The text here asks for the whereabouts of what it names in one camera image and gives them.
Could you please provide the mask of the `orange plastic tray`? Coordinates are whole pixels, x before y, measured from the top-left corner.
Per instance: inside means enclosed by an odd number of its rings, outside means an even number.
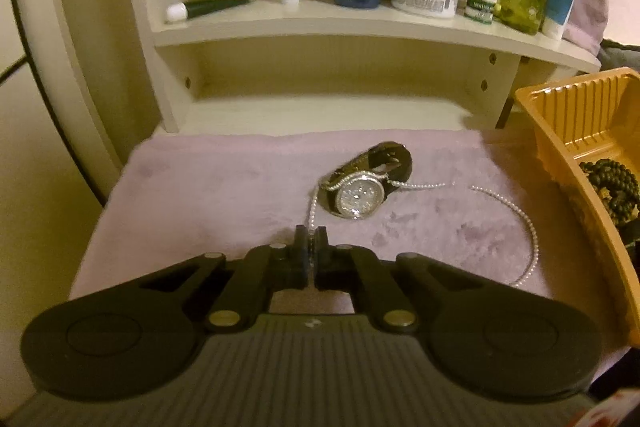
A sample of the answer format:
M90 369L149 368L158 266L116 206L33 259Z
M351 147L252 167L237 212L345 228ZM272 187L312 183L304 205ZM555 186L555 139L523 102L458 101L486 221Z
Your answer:
M637 348L639 277L579 164L613 159L638 176L639 74L622 67L525 87L515 101L533 124L542 165L570 201L602 265L626 343Z

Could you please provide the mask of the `pink fuzzy cloth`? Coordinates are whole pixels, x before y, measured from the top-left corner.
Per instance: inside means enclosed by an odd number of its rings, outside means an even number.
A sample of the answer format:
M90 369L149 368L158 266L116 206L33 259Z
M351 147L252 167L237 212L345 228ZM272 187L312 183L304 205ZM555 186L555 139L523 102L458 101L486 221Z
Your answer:
M70 293L87 295L207 251L237 258L286 243L317 181L383 141L410 150L414 190L390 195L364 220L319 211L331 242L383 259L415 251L501 282L515 280L538 249L526 289L589 314L606 352L624 349L598 260L529 131L156 136L130 156Z

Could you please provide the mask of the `small green white jar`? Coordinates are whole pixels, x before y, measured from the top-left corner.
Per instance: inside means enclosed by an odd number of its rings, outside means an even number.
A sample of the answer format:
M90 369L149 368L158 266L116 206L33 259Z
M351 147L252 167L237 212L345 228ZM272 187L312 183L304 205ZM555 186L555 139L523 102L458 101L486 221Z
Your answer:
M498 0L466 0L464 16L476 22L489 25L494 20Z

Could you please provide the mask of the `green tube white cap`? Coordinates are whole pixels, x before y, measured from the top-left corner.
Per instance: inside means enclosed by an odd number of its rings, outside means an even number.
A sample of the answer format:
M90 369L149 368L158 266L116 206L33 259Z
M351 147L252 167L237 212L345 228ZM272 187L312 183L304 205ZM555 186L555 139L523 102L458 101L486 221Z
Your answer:
M192 0L169 5L165 11L165 22L181 23L185 20L246 5L252 0Z

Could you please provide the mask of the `cream wooden shelf unit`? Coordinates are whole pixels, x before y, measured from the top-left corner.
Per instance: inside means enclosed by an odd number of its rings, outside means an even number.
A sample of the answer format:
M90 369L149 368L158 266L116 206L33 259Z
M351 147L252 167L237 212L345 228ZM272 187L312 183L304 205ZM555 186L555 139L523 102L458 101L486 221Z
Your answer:
M491 129L513 91L599 68L573 43L332 0L252 0L181 23L192 0L62 0L96 113L129 150L161 131Z

